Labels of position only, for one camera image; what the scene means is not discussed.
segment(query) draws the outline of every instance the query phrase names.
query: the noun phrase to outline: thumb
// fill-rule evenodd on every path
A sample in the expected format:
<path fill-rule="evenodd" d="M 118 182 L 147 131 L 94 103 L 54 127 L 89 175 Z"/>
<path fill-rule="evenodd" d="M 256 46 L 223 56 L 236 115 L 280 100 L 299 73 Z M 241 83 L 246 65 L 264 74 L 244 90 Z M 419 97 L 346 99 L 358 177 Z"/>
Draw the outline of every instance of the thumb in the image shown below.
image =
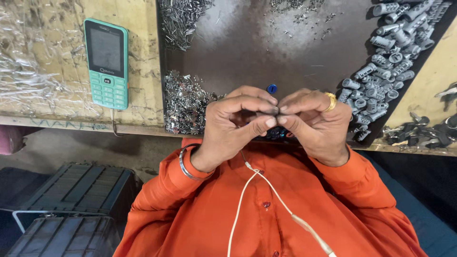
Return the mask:
<path fill-rule="evenodd" d="M 249 124 L 237 129 L 239 138 L 248 143 L 254 137 L 260 136 L 267 130 L 276 126 L 276 118 L 271 115 L 262 115 L 255 118 Z"/>
<path fill-rule="evenodd" d="M 280 115 L 277 118 L 278 123 L 292 132 L 297 138 L 306 138 L 313 136 L 316 131 L 306 124 L 299 116 L 293 115 Z"/>

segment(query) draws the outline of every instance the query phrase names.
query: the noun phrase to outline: gray plastic crate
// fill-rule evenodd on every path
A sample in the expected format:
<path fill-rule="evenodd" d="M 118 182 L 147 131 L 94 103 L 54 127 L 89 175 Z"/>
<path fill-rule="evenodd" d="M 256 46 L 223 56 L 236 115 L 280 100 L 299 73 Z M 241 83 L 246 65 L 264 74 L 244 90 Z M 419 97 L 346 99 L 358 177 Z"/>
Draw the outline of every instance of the gray plastic crate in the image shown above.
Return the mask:
<path fill-rule="evenodd" d="M 40 218 L 5 257 L 111 257 L 119 242 L 110 217 Z"/>
<path fill-rule="evenodd" d="M 139 186 L 132 170 L 93 165 L 66 164 L 13 212 L 24 232 L 43 214 L 57 216 L 110 216 L 127 219 Z"/>

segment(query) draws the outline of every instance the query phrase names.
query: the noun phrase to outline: dirty wooden surface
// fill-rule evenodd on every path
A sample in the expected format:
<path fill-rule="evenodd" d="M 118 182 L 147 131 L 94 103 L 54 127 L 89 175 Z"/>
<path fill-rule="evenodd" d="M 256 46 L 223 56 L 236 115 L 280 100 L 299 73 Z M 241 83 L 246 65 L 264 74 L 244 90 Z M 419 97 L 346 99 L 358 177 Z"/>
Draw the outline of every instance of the dirty wooden surface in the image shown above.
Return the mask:
<path fill-rule="evenodd" d="M 156 6 L 153 0 L 58 0 L 58 1 L 2 1 L 1 11 L 14 13 L 24 20 L 31 40 L 30 51 L 39 64 L 39 72 L 52 74 L 63 86 L 51 88 L 49 94 L 31 97 L 24 104 L 9 102 L 9 96 L 0 95 L 0 124 L 96 130 L 111 132 L 109 109 L 91 101 L 87 60 L 83 38 L 83 20 L 100 19 L 129 29 L 129 109 L 116 111 L 118 132 L 177 136 L 163 129 L 163 105 L 160 84 L 159 47 L 157 44 Z M 439 123 L 457 111 L 456 104 L 443 112 L 444 104 L 433 96 L 457 81 L 455 45 L 457 20 L 453 22 L 434 52 L 410 86 L 402 101 L 387 122 L 391 127 L 410 121 L 409 111 L 430 117 Z M 386 145 L 380 139 L 369 150 L 402 151 Z M 457 155 L 457 145 L 447 150 L 411 149 L 432 155 Z"/>
<path fill-rule="evenodd" d="M 16 59 L 19 70 L 35 68 L 32 75 L 6 77 L 17 87 L 0 94 L 1 115 L 111 121 L 109 108 L 94 104 L 90 93 L 83 20 L 91 17 L 129 30 L 129 108 L 116 111 L 116 121 L 163 128 L 154 0 L 8 0 L 0 3 L 0 15 L 2 54 Z"/>

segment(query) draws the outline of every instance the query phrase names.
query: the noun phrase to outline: floor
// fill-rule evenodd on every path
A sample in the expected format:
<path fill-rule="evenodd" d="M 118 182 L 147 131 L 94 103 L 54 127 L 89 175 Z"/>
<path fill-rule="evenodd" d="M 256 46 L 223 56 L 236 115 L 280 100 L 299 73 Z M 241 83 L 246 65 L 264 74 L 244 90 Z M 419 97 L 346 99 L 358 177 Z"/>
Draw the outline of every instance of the floor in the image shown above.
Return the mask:
<path fill-rule="evenodd" d="M 14 167 L 52 174 L 66 162 L 96 163 L 132 169 L 144 182 L 156 176 L 159 163 L 181 146 L 180 138 L 45 128 L 27 137 L 19 152 L 0 155 L 0 169 Z"/>

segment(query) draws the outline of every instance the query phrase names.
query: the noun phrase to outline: phone keypad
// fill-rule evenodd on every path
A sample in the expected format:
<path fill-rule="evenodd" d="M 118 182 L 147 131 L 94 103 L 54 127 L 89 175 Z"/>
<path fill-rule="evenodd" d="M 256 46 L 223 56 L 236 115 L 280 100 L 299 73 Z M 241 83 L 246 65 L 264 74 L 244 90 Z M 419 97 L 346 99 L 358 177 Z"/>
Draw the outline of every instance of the phone keypad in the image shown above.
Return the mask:
<path fill-rule="evenodd" d="M 127 85 L 124 79 L 93 71 L 89 74 L 94 103 L 122 110 L 127 108 Z"/>

